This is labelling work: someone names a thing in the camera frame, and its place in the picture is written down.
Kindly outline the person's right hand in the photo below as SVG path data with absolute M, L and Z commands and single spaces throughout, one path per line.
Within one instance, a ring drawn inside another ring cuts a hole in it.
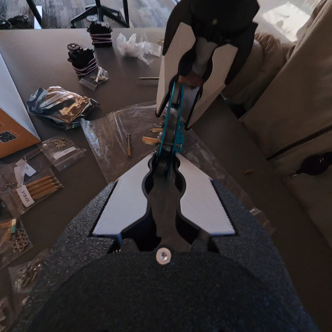
M 202 86 L 205 80 L 196 72 L 190 71 L 186 76 L 183 77 L 183 82 L 193 88 L 197 88 Z

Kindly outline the silvery parts bag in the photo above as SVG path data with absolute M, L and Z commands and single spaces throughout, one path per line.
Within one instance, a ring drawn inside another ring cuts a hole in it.
M 62 130 L 81 127 L 81 119 L 85 119 L 99 105 L 93 98 L 67 91 L 60 86 L 46 90 L 39 88 L 27 101 L 30 114 Z

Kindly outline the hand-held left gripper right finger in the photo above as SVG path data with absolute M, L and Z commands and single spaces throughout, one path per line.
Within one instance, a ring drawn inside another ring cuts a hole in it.
M 176 230 L 190 245 L 213 237 L 234 236 L 234 229 L 211 177 L 177 153 L 175 186 L 180 196 L 176 207 Z

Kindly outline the black stand legs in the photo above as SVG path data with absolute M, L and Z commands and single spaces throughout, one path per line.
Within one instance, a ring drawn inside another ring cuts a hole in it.
M 127 0 L 122 1 L 123 4 L 123 14 L 115 9 L 108 8 L 101 4 L 100 0 L 95 0 L 94 5 L 89 5 L 85 7 L 85 11 L 70 21 L 71 28 L 77 28 L 76 23 L 86 19 L 88 16 L 96 15 L 100 22 L 104 21 L 104 16 L 112 19 L 113 21 L 119 23 L 122 27 L 129 28 L 129 12 Z

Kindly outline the small clear servo parts bag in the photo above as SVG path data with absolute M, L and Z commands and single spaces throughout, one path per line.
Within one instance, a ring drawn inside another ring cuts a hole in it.
M 79 80 L 79 83 L 86 88 L 95 91 L 96 88 L 109 79 L 108 72 L 98 66 L 96 69 L 85 75 Z

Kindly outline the clear plastic bag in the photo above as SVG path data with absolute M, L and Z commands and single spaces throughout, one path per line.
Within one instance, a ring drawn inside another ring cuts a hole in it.
M 131 105 L 111 112 L 102 118 L 101 110 L 81 120 L 81 127 L 94 153 L 107 183 L 116 181 L 131 167 L 152 153 L 155 147 L 142 143 L 151 128 L 157 127 L 155 101 Z M 127 155 L 127 134 L 131 134 L 131 157 Z M 269 235 L 275 228 L 265 214 L 254 206 L 248 194 L 226 172 L 217 158 L 193 131 L 184 131 L 184 148 L 187 160 L 221 184 L 263 225 Z

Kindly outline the person's right forearm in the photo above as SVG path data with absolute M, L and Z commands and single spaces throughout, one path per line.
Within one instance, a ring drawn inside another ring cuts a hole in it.
M 251 53 L 222 96 L 249 110 L 289 60 L 297 42 L 281 42 L 269 33 L 254 36 Z

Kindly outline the orange box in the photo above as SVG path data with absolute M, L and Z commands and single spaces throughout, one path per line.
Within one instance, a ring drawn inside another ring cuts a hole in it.
M 0 158 L 40 142 L 6 63 L 0 55 Z

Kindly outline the teal perforated bracket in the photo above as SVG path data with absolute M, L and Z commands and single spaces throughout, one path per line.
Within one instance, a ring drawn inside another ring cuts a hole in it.
M 183 121 L 180 121 L 177 125 L 176 131 L 175 131 L 175 138 L 174 138 L 174 146 L 173 151 L 174 152 L 181 152 L 184 145 L 184 134 L 183 134 L 183 128 L 185 126 L 185 123 Z

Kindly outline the blue round turntable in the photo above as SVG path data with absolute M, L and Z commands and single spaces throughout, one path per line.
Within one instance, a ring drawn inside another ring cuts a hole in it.
M 167 179 L 171 168 L 173 166 L 173 160 L 177 152 L 173 151 L 173 147 L 163 145 L 164 142 L 173 143 L 175 138 L 175 131 L 182 116 L 182 106 L 184 98 L 184 84 L 180 83 L 178 95 L 173 102 L 175 96 L 176 84 L 174 83 L 169 99 L 167 112 L 162 123 L 163 132 L 159 135 L 159 144 L 153 157 L 153 169 L 154 176 L 163 177 Z

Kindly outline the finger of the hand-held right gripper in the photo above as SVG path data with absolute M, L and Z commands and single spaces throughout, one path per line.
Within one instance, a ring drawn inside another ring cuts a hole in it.
M 173 84 L 177 81 L 179 62 L 194 45 L 196 38 L 191 26 L 180 22 L 165 55 L 161 56 L 159 82 L 156 95 L 156 117 L 160 117 L 167 104 Z
M 233 64 L 238 48 L 235 46 L 220 46 L 212 54 L 212 71 L 202 86 L 201 96 L 196 102 L 186 123 L 190 129 L 204 114 L 218 94 L 225 87 L 225 80 Z

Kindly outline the row of small hardware bags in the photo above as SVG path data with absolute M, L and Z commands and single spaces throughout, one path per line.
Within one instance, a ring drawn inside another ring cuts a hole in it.
M 86 201 L 82 135 L 45 140 L 1 166 L 1 331 L 29 298 L 50 248 Z

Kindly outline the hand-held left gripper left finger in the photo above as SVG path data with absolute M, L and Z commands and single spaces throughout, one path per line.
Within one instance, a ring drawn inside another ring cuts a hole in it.
M 139 251 L 153 251 L 160 244 L 149 198 L 155 159 L 155 153 L 148 154 L 116 180 L 96 220 L 93 237 L 112 238 L 118 248 L 125 239 L 132 239 Z

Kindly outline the crumpled clear plastic wrap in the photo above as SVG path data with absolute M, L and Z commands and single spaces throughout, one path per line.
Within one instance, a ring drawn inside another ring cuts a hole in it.
M 136 40 L 136 33 L 132 34 L 129 39 L 119 33 L 116 46 L 123 57 L 137 58 L 146 65 L 150 65 L 154 61 L 152 57 L 160 57 L 162 52 L 160 45 L 148 41 L 146 33 L 141 35 L 139 41 Z

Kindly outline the person's beige jacket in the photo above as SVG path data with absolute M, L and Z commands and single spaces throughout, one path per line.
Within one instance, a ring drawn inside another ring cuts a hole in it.
M 241 119 L 266 160 L 331 247 L 331 166 L 288 176 L 307 157 L 332 151 L 332 1 L 320 1 L 291 57 Z

